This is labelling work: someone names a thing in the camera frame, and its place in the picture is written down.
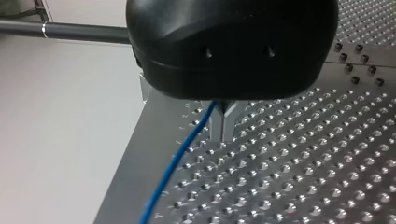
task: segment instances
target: metal rod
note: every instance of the metal rod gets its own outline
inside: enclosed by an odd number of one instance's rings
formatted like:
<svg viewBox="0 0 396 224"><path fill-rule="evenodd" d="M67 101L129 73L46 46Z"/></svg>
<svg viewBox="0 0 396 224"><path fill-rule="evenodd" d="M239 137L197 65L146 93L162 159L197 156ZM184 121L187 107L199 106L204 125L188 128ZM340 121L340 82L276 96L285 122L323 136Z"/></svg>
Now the metal rod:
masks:
<svg viewBox="0 0 396 224"><path fill-rule="evenodd" d="M124 27L0 20L0 34L131 44Z"/></svg>

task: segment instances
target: gray floor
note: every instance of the gray floor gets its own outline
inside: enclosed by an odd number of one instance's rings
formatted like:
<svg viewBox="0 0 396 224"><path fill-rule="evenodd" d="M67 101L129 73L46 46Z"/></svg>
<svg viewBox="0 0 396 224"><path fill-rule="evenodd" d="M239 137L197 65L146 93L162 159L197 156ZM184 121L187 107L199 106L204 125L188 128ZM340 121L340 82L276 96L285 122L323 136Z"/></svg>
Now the gray floor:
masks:
<svg viewBox="0 0 396 224"><path fill-rule="evenodd" d="M124 46L0 36L0 223L93 223L143 104Z"/></svg>

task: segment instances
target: blue cable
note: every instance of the blue cable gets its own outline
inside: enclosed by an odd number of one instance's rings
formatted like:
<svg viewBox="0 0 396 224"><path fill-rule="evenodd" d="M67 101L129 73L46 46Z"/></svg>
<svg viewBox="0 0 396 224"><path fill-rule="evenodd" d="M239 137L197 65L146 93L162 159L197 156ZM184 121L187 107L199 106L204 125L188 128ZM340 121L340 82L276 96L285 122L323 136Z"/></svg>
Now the blue cable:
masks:
<svg viewBox="0 0 396 224"><path fill-rule="evenodd" d="M180 162L181 158L184 155L184 152L190 146L191 142L195 139L195 137L198 135L198 133L207 124L210 114L212 114L215 106L216 106L216 101L212 101L210 103L209 107L207 108L206 112L202 116L201 121L197 124L197 126L195 126L195 128L192 130L192 132L187 136L186 140L184 140L184 142L180 145L180 148L176 152L175 156L172 158L168 167L166 167L166 170L163 173L163 176L161 177L160 182L158 183L157 187L155 188L155 190L152 192L150 198L148 199L148 201L145 205L145 209L143 210L143 214L140 217L139 224L148 224L149 223L149 218L150 218L151 212L154 209L155 204L158 202L158 199L160 198L161 193L163 192L163 189L166 187L166 184L168 183L169 179L171 178L172 173L175 171L178 163Z"/></svg>

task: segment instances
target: screw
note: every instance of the screw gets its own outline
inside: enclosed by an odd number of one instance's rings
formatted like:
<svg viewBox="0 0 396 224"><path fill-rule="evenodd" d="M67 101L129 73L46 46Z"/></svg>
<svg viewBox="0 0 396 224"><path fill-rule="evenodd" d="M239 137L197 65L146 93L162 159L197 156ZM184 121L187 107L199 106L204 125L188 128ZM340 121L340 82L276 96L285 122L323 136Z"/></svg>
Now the screw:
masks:
<svg viewBox="0 0 396 224"><path fill-rule="evenodd" d="M369 56L367 56L365 54L361 55L361 61L364 63L367 63L369 61Z"/></svg>
<svg viewBox="0 0 396 224"><path fill-rule="evenodd" d="M359 84L359 81L360 81L361 79L360 78L358 78L358 77L352 77L351 79L350 79L350 82L352 82L353 84Z"/></svg>
<svg viewBox="0 0 396 224"><path fill-rule="evenodd" d="M343 48L343 45L341 43L336 43L334 46L334 50L336 52L339 52Z"/></svg>
<svg viewBox="0 0 396 224"><path fill-rule="evenodd" d="M370 66L370 67L367 69L367 71L368 71L371 75L374 75L375 72L376 72L376 67L372 65L372 66Z"/></svg>
<svg viewBox="0 0 396 224"><path fill-rule="evenodd" d="M353 70L353 65L350 64L350 63L348 63L348 64L346 65L346 72L347 72L347 73L350 73L350 72L352 72L352 70Z"/></svg>
<svg viewBox="0 0 396 224"><path fill-rule="evenodd" d="M375 80L375 85L377 85L377 86L383 86L384 83L385 83L385 80L382 79L382 78L377 78L377 79Z"/></svg>
<svg viewBox="0 0 396 224"><path fill-rule="evenodd" d="M355 52L360 53L363 50L363 46L362 45L357 45L355 48Z"/></svg>
<svg viewBox="0 0 396 224"><path fill-rule="evenodd" d="M345 54L345 53L342 53L341 55L340 55L340 61L346 61L347 60L347 54Z"/></svg>

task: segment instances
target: metal breadboard surface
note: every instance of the metal breadboard surface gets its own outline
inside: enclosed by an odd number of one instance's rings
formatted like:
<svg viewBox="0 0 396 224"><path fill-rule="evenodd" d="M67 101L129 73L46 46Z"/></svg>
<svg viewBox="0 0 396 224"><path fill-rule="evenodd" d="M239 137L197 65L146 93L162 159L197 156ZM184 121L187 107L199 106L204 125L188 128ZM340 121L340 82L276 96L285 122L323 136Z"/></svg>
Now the metal breadboard surface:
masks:
<svg viewBox="0 0 396 224"><path fill-rule="evenodd" d="M153 223L396 223L396 1L339 5L317 83L250 102L231 143L208 141L205 128ZM177 141L203 113L188 108Z"/></svg>

